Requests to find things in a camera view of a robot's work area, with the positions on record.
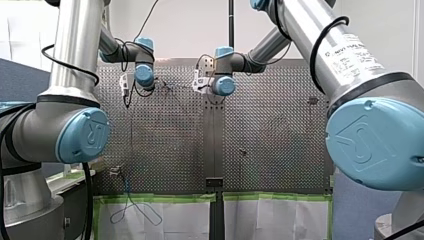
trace white wall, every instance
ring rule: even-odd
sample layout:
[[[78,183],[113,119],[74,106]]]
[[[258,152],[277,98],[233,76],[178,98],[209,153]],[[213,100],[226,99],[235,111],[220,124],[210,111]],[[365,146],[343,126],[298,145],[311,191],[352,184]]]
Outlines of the white wall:
[[[387,69],[414,74],[418,1],[341,0],[340,7],[342,14],[350,17],[352,31]]]
[[[44,1],[0,1],[0,58],[50,71],[41,49],[54,43],[58,12]]]
[[[155,0],[112,0],[111,29],[115,37],[133,39]],[[235,50],[248,52],[275,26],[266,13],[235,0]],[[228,45],[228,0],[159,0],[142,36],[155,42],[158,58],[197,58]],[[292,46],[287,58],[301,58]]]
[[[112,0],[113,34],[132,40],[153,2]],[[249,51],[273,28],[268,16],[251,9],[249,2],[235,0],[235,48],[239,52]],[[424,82],[424,68],[419,67],[424,64],[424,24],[416,24],[418,13],[424,19],[424,4],[419,2],[338,0],[335,11],[351,18],[353,32],[388,69],[421,75]],[[44,1],[0,1],[0,58],[49,70],[50,62],[39,51],[54,41],[57,12]],[[155,41],[158,58],[213,54],[216,47],[228,45],[228,0],[159,0],[142,35]],[[292,47],[287,58],[301,56]]]
[[[421,85],[424,86],[424,3],[417,0],[417,19],[415,20],[417,26],[416,33],[416,51],[415,51],[415,74],[416,79]]]

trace blue joint cap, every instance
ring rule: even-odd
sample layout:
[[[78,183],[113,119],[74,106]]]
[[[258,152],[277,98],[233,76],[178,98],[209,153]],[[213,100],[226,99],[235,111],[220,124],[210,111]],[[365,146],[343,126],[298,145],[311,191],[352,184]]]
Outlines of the blue joint cap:
[[[65,164],[85,163],[99,157],[110,132],[106,113],[85,108],[63,127],[56,142],[56,157]]]
[[[258,11],[264,11],[268,0],[250,0],[250,6]]]
[[[153,40],[150,38],[138,37],[135,43],[143,45],[153,51]]]
[[[146,64],[140,64],[135,68],[134,78],[144,88],[150,87],[154,83],[153,70]]]
[[[327,124],[328,152],[352,180],[386,191],[424,187],[424,113],[366,97],[343,104]]]
[[[229,96],[236,90],[236,85],[233,78],[231,77],[221,77],[214,84],[214,93],[219,96]]]
[[[234,53],[232,47],[219,47],[215,49],[215,58],[222,58]]]

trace perforated metal panel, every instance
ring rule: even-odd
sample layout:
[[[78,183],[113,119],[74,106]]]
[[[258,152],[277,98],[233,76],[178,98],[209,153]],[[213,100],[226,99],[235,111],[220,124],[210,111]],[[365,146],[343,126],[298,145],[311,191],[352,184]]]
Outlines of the perforated metal panel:
[[[283,60],[236,81],[224,110],[225,191],[325,193],[327,99],[304,61]]]
[[[189,88],[195,62],[156,63],[156,76],[169,88],[158,87],[149,98],[134,95],[130,110],[122,103],[120,66],[99,67],[98,98],[112,124],[106,167],[123,165],[132,192],[205,192],[206,172],[223,176],[225,191],[326,193],[332,172],[324,143],[327,102],[304,61],[236,74],[237,90],[223,109]],[[108,171],[95,184],[98,194],[125,189]]]
[[[134,92],[129,110],[121,97],[120,65],[98,68],[97,97],[112,127],[104,160],[107,169],[123,166],[131,192],[204,192],[203,100],[190,88],[194,65],[194,60],[156,64],[156,90],[148,98]],[[124,191],[109,171],[96,176],[95,184],[98,194]]]

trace green tape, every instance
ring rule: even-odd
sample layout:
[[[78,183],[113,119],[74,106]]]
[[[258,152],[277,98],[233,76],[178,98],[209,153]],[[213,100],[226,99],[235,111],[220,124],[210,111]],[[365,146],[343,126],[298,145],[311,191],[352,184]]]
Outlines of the green tape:
[[[327,229],[327,240],[333,239],[333,198],[331,197],[328,203],[328,229]]]
[[[94,201],[94,212],[93,212],[93,229],[94,229],[94,240],[99,240],[99,221],[100,221],[100,201]]]
[[[223,193],[224,201],[259,200],[259,193]]]
[[[63,177],[63,179],[78,179],[84,177],[84,173],[83,172],[75,172],[75,173],[69,173],[67,174],[65,177]]]
[[[121,204],[127,202],[127,195],[98,196],[96,199],[102,204]],[[131,194],[135,203],[205,203],[215,202],[215,194],[206,195],[154,195],[154,194]]]
[[[224,193],[223,195],[224,201],[252,201],[259,199],[275,199],[305,202],[329,202],[332,200],[331,195],[305,195],[272,192]]]

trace label on robot arm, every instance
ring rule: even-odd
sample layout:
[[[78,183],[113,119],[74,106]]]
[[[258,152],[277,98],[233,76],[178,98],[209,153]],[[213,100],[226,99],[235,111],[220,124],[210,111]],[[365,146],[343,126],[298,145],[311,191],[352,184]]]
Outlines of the label on robot arm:
[[[325,53],[326,62],[337,76],[353,79],[360,74],[384,69],[356,35],[345,34],[344,39],[344,43]]]

